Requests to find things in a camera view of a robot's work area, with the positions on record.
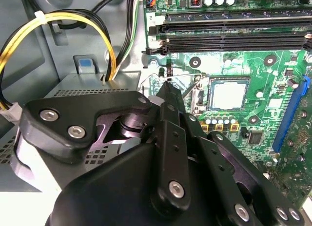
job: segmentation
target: blue pcie slot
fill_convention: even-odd
[[[293,91],[288,107],[282,119],[281,125],[278,128],[275,140],[272,145],[272,148],[275,152],[280,152],[288,128],[293,120],[293,116],[296,112],[296,109],[299,106],[300,99],[302,96],[305,96],[307,94],[310,82],[311,82],[310,78],[304,76],[304,81],[299,85],[297,89]]]

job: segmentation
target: expansion slot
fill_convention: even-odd
[[[312,16],[291,18],[220,19],[171,22],[149,28],[150,35],[172,32],[235,31],[246,29],[312,27]]]
[[[204,12],[179,12],[167,13],[167,22],[181,21],[181,20],[207,20],[208,18],[275,18],[275,17],[300,17],[311,16],[312,9],[298,9],[298,8],[257,8],[257,9],[238,9],[238,10],[211,10]]]
[[[306,95],[308,87],[310,86],[310,82],[311,80],[305,76],[305,80],[297,89],[294,90],[272,145],[272,148],[275,152],[280,152],[283,140],[292,122],[293,115],[296,112],[301,97]]]
[[[305,40],[303,33],[223,35],[223,36],[168,36],[165,44],[169,52],[212,52],[236,50],[282,50],[301,49]]]

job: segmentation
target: yellow wire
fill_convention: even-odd
[[[6,111],[6,108],[4,107],[4,105],[2,103],[0,103],[0,108],[2,111]]]
[[[50,22],[54,20],[76,20],[84,22],[88,25],[91,25],[93,28],[95,28],[101,37],[103,38],[104,42],[107,45],[110,57],[112,59],[112,73],[116,71],[116,58],[114,54],[113,47],[111,46],[109,40],[107,39],[106,35],[101,31],[101,29],[92,21],[88,20],[87,18],[72,14],[72,13],[65,13],[65,12],[55,12],[55,13],[49,13],[45,14],[45,21]],[[8,43],[6,48],[4,49],[3,53],[0,56],[0,73],[3,71],[4,66],[6,65],[7,61],[11,57],[12,53],[16,50],[18,45],[23,41],[23,39],[34,29],[36,29],[38,26],[44,24],[41,19],[33,19],[32,21],[28,22],[26,25],[20,28],[20,30],[13,36],[11,41]]]

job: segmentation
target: cable tie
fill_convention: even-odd
[[[47,19],[45,18],[45,14],[43,13],[43,11],[36,11],[35,12],[35,16],[36,18],[41,22],[41,24],[47,24]]]

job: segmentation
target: wire bundle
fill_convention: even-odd
[[[156,0],[150,0],[150,1],[148,2],[148,5],[149,5],[150,7],[153,7],[153,6],[155,5],[155,3],[156,3]]]
[[[27,0],[27,1],[30,3],[33,10],[35,11],[42,10],[35,0]],[[113,0],[102,0],[93,9],[91,9],[90,12],[93,14],[98,13],[105,5],[107,5],[111,1]],[[109,59],[105,81],[111,81],[115,79],[122,63],[125,61],[126,57],[128,56],[130,52],[131,47],[133,46],[135,32],[137,29],[136,28],[137,27],[137,13],[138,13],[138,0],[127,0],[126,38],[117,56],[117,59],[116,59],[117,68],[115,71],[112,71],[111,59]],[[82,24],[81,22],[75,22],[73,24],[59,24],[59,27],[60,29],[70,30],[70,29],[75,29],[78,27],[84,28],[84,24]]]
[[[75,13],[83,13],[84,15],[88,16],[88,13],[86,13],[84,10],[75,10]],[[69,12],[53,12],[49,14],[44,15],[44,19],[35,18],[32,21],[26,23],[25,25],[18,28],[13,34],[9,37],[9,39],[5,42],[4,47],[2,48],[1,55],[0,55],[0,79],[3,78],[3,71],[4,67],[7,63],[7,61],[10,59],[13,52],[16,50],[18,45],[23,41],[23,39],[34,29],[36,29],[38,26],[46,24],[47,22],[54,21],[54,20],[75,20],[84,22],[86,24],[91,25],[94,27],[101,37],[103,38],[104,42],[107,45],[110,58],[112,60],[112,70],[116,71],[116,58],[114,54],[114,50],[110,44],[109,39],[106,37],[103,30],[105,30],[105,25],[101,24],[98,20],[94,23],[93,21],[85,18],[82,15],[69,13]],[[2,110],[7,110],[9,107],[12,106],[12,103],[7,101],[2,94],[2,91],[0,93],[0,107]]]
[[[123,43],[123,46],[117,56],[116,63],[117,69],[116,72],[112,74],[112,78],[109,80],[114,80],[121,65],[127,58],[135,39],[135,34],[137,30],[137,15],[138,15],[138,1],[139,0],[127,0],[127,30],[126,38]]]
[[[42,11],[40,6],[35,0],[27,0],[34,11]],[[118,54],[117,59],[115,59],[114,51],[111,45],[111,39],[109,32],[103,20],[96,14],[99,12],[105,5],[110,3],[113,0],[102,0],[99,2],[91,11],[86,9],[62,9],[57,10],[52,13],[46,14],[46,21],[62,20],[63,19],[76,20],[77,22],[72,24],[58,24],[60,29],[70,30],[75,28],[84,28],[86,24],[92,25],[96,28],[97,31],[101,31],[101,36],[108,46],[110,53],[109,63],[105,81],[114,80],[122,63],[125,61],[128,56],[131,47],[133,46],[136,27],[137,27],[137,15],[138,15],[138,1],[139,0],[127,0],[127,30],[126,38],[124,44],[121,48],[121,51]],[[14,52],[19,43],[25,38],[25,36],[30,33],[36,27],[42,25],[42,23],[34,22],[36,19],[30,21],[27,24],[22,25],[16,29],[12,35],[5,42],[1,52],[0,52],[0,108],[2,110],[8,110],[13,104],[5,99],[2,93],[1,84],[3,80],[4,67],[9,60],[11,54]]]

